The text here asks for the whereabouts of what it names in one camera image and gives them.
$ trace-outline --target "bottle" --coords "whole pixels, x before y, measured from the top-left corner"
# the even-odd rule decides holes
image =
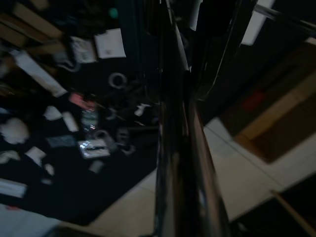
[[[81,123],[86,140],[94,139],[94,133],[99,123],[99,115],[95,103],[89,103],[87,109],[82,111]]]

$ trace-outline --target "white tile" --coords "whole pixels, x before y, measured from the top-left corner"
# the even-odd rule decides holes
[[[284,187],[290,187],[316,172],[316,134],[271,164],[266,164],[236,142],[229,144]]]
[[[155,198],[146,200],[135,212],[122,219],[111,231],[129,236],[151,234],[154,230]]]
[[[211,151],[215,151],[217,148],[225,143],[223,139],[221,139],[218,135],[216,135],[207,127],[204,128],[204,134],[208,143],[208,147]]]
[[[156,177],[157,177],[157,170],[155,169],[150,175],[148,175],[145,179],[143,179],[138,186],[140,188],[149,190],[151,192],[156,191]]]
[[[230,141],[232,139],[231,135],[224,127],[223,123],[219,118],[212,119],[207,125],[209,129],[211,129],[216,135],[222,138],[224,141]]]
[[[27,212],[24,210],[7,210],[0,204],[0,236],[10,237],[19,223],[25,219]]]
[[[72,223],[68,223],[68,222],[62,222],[60,224],[61,227],[68,227],[77,231],[81,231],[81,232],[85,232],[85,233],[89,233],[92,235],[97,235],[97,236],[101,236],[101,237],[125,237],[123,235],[120,235],[118,233],[114,233],[112,231],[109,230],[105,230],[105,229],[100,229],[100,228],[94,228],[91,226],[79,226],[79,225],[75,225]]]
[[[106,209],[90,226],[105,230],[111,230],[115,225],[129,217],[135,210],[139,209],[147,200],[154,198],[154,193],[134,187],[124,197]]]
[[[19,223],[18,228],[10,237],[42,237],[59,223],[60,221],[57,219],[27,212],[26,217]]]
[[[212,157],[230,220],[270,198],[270,190],[283,189],[228,144]]]

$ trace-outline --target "red object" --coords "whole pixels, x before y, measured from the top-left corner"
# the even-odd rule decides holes
[[[69,101],[75,105],[80,106],[84,110],[89,110],[94,107],[94,103],[92,101],[84,101],[82,95],[79,95],[75,92],[71,94]]]
[[[256,109],[261,102],[265,100],[265,98],[265,93],[257,90],[248,99],[246,99],[241,106],[244,110],[251,112]]]

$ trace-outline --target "box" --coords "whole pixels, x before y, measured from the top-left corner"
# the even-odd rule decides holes
[[[234,140],[267,163],[316,131],[316,46],[286,55],[220,120]]]

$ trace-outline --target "tile floor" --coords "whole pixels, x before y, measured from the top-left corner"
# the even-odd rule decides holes
[[[271,165],[235,143],[216,118],[204,128],[230,220],[316,171],[316,134]],[[62,223],[107,237],[137,237],[153,229],[156,171],[130,190],[89,227]]]

